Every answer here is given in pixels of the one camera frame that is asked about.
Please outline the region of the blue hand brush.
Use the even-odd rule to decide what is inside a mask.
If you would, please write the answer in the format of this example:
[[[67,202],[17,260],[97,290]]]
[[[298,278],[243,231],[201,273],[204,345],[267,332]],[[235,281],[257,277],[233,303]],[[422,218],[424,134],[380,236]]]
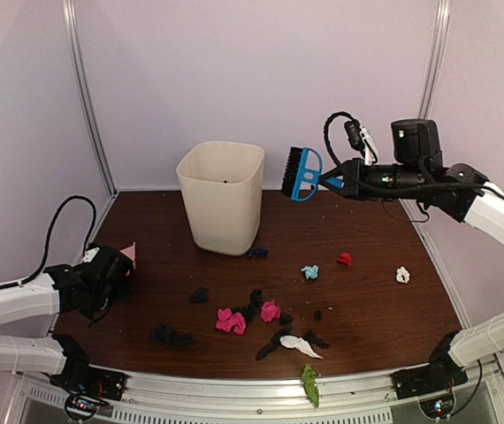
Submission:
[[[317,193],[323,164],[316,150],[290,147],[280,192],[295,202],[310,200]]]

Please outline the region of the pink plastic dustpan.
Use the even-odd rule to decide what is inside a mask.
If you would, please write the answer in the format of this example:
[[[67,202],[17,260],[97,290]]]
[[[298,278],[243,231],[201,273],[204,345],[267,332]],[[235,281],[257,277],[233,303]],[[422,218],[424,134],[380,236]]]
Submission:
[[[130,246],[127,246],[120,250],[120,252],[126,256],[133,263],[133,268],[136,269],[136,243],[133,242]]]

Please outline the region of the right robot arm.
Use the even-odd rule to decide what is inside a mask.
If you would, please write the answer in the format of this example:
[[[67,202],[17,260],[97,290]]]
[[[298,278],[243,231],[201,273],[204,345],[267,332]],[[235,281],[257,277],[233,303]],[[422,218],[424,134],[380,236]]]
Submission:
[[[335,166],[320,176],[319,184],[345,199],[414,200],[424,208],[438,208],[504,246],[501,189],[466,163],[444,166],[434,121],[402,119],[392,122],[391,129],[396,162],[381,165],[359,121],[345,111],[331,114],[323,137]],[[456,369],[496,352],[504,352],[504,313],[444,337],[423,370],[423,383],[440,390]]]

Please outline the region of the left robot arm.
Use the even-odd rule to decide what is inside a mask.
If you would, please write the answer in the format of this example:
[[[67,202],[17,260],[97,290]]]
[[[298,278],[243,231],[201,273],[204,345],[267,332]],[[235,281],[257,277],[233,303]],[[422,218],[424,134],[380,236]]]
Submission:
[[[21,320],[78,312],[100,321],[127,292],[136,267],[136,246],[92,247],[74,265],[46,268],[37,276],[0,284],[0,326]],[[0,335],[0,372],[62,375],[78,392],[91,390],[95,370],[71,337]]]

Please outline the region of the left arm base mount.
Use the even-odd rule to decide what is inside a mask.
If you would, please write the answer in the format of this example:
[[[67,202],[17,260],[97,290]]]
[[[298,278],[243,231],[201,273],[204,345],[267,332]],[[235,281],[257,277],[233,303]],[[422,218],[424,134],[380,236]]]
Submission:
[[[122,372],[94,367],[90,358],[71,336],[54,336],[63,349],[63,370],[50,375],[50,383],[88,398],[120,401],[126,385]]]

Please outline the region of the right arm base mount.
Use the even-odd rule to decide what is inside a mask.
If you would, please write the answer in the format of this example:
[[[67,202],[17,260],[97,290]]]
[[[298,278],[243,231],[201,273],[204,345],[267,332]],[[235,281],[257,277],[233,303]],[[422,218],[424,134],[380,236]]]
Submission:
[[[457,332],[445,335],[429,357],[427,365],[403,368],[392,374],[392,382],[398,399],[421,397],[438,391],[449,390],[464,384],[468,376],[462,366],[457,366],[448,352]]]

